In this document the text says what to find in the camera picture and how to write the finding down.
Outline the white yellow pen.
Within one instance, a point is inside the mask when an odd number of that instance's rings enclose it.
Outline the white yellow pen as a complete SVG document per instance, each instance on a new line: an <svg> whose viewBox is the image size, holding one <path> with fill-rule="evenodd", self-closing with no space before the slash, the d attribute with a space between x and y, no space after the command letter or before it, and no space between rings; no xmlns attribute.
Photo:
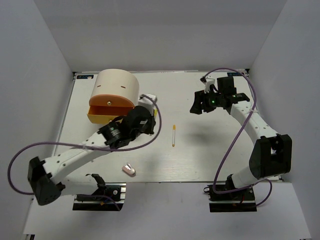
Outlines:
<svg viewBox="0 0 320 240"><path fill-rule="evenodd" d="M172 126L172 139L171 139L171 146L175 147L176 145L176 125L173 124Z"/></svg>
<svg viewBox="0 0 320 240"><path fill-rule="evenodd" d="M155 109L154 110L154 119L157 119L157 113L158 113L158 111Z"/></svg>

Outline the beige orange drawer container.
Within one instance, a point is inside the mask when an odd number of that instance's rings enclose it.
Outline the beige orange drawer container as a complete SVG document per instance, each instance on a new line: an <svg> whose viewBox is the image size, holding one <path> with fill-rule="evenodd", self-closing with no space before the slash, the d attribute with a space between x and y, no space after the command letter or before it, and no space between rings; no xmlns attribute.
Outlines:
<svg viewBox="0 0 320 240"><path fill-rule="evenodd" d="M122 69L105 69L98 73L87 117L93 124L108 124L118 116L125 116L138 104L138 79Z"/></svg>

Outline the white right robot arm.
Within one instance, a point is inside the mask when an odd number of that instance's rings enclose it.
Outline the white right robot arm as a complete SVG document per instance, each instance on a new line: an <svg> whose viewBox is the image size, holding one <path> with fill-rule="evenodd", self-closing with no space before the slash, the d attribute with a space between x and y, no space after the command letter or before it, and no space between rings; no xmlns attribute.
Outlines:
<svg viewBox="0 0 320 240"><path fill-rule="evenodd" d="M238 93L232 76L207 79L202 77L205 87L194 93L192 114L210 113L217 108L228 112L241 125L253 143L248 165L227 177L224 190L214 190L216 194L226 194L236 200L244 190L259 181L289 173L292 165L293 141L287 134L280 134L271 128L245 93Z"/></svg>

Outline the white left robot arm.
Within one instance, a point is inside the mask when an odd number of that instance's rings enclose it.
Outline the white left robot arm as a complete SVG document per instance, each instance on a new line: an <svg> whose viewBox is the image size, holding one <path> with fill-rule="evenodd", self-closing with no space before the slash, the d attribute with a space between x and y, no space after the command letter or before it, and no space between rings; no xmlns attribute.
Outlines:
<svg viewBox="0 0 320 240"><path fill-rule="evenodd" d="M37 203L48 205L64 195L89 195L99 200L106 187L84 177L70 178L80 167L112 152L128 152L127 146L141 134L153 135L155 105L137 105L127 115L121 115L99 128L80 144L69 144L65 152L29 161L27 180Z"/></svg>

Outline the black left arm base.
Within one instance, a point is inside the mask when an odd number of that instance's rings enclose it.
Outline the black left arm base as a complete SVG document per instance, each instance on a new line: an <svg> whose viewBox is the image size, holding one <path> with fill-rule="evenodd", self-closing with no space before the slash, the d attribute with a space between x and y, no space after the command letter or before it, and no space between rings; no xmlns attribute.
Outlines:
<svg viewBox="0 0 320 240"><path fill-rule="evenodd" d="M92 194L76 195L73 201L73 211L95 211L95 212L119 212L126 197L125 183L106 183L96 173L86 174L93 180L96 187Z"/></svg>

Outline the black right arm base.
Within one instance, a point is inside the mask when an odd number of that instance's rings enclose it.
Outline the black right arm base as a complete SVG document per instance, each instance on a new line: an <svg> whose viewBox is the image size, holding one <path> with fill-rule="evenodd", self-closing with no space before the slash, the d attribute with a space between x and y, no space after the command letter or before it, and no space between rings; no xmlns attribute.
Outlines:
<svg viewBox="0 0 320 240"><path fill-rule="evenodd" d="M256 212L257 205L254 191L249 188L237 192L217 194L213 185L207 185L203 192L209 196L211 213L244 213Z"/></svg>

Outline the blue right corner label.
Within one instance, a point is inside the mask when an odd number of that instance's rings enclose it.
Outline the blue right corner label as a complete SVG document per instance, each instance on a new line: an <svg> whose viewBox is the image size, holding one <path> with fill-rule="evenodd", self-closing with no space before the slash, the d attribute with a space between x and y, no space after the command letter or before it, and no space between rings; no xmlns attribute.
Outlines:
<svg viewBox="0 0 320 240"><path fill-rule="evenodd" d="M243 72L227 72L228 77L243 77L244 75L245 74Z"/></svg>

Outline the blue corner label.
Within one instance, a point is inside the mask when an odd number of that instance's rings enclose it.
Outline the blue corner label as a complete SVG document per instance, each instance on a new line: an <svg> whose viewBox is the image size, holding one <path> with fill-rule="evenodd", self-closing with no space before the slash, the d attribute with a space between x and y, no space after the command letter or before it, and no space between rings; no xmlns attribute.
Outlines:
<svg viewBox="0 0 320 240"><path fill-rule="evenodd" d="M82 74L82 75L76 76L76 79L81 79L81 80L93 79L93 78L94 78L93 74Z"/></svg>
<svg viewBox="0 0 320 240"><path fill-rule="evenodd" d="M244 75L245 74L243 72L227 72L228 77L243 77Z"/></svg>

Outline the pink white eraser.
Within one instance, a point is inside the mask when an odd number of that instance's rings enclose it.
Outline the pink white eraser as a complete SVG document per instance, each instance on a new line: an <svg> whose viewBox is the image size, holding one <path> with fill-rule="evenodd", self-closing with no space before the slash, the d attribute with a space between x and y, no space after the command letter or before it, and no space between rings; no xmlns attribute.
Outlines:
<svg viewBox="0 0 320 240"><path fill-rule="evenodd" d="M134 177L136 175L136 170L130 163L127 163L126 165L122 166L121 169L130 177Z"/></svg>

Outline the blue left corner label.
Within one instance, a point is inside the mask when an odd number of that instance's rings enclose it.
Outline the blue left corner label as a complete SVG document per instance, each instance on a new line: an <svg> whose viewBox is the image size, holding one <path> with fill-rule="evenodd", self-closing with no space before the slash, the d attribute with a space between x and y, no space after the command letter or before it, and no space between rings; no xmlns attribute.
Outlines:
<svg viewBox="0 0 320 240"><path fill-rule="evenodd" d="M94 78L93 74L82 74L82 75L76 76L76 79L81 79L81 80L93 79L93 78Z"/></svg>

